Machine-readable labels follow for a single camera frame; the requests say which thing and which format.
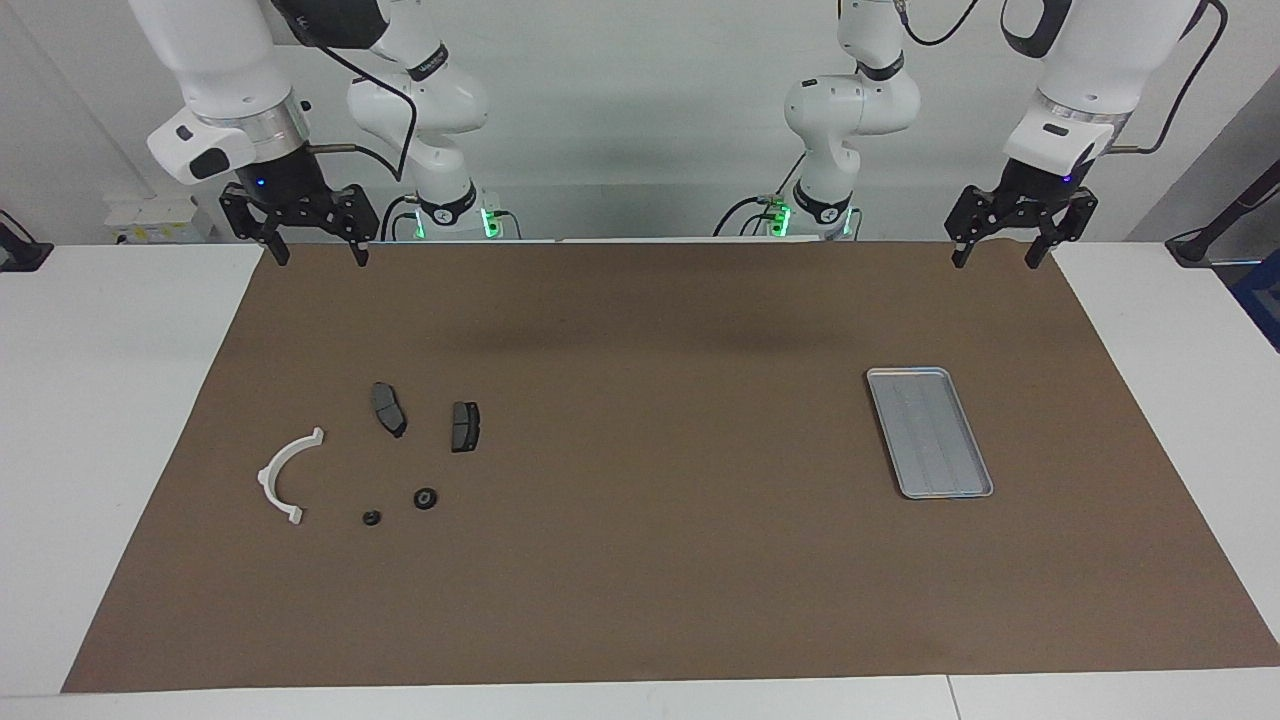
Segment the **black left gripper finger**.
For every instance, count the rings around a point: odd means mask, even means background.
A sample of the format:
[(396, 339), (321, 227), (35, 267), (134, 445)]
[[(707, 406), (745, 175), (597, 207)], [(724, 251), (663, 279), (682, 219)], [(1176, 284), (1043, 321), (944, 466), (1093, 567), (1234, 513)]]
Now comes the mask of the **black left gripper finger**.
[(1025, 255), (1027, 266), (1038, 269), (1055, 247), (1078, 241), (1097, 205), (1098, 199), (1091, 190), (1078, 190), (1061, 208), (1042, 209), (1037, 218), (1038, 234)]
[(964, 268), (977, 245), (1005, 227), (1005, 217), (1004, 193), (966, 186), (946, 218), (946, 232), (955, 245), (952, 265)]

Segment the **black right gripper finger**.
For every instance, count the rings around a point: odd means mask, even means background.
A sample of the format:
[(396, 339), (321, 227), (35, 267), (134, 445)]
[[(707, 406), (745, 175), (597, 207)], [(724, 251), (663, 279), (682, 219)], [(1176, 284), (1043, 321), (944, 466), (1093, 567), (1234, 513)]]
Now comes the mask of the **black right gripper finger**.
[(379, 215), (361, 184), (348, 184), (338, 192), (338, 225), (357, 266), (366, 266), (369, 243), (379, 232)]
[(220, 193), (224, 217), (239, 240), (251, 240), (268, 250), (278, 266), (285, 266), (291, 251), (279, 232), (279, 219), (268, 214), (260, 220), (253, 214), (257, 206), (243, 187), (225, 187)]

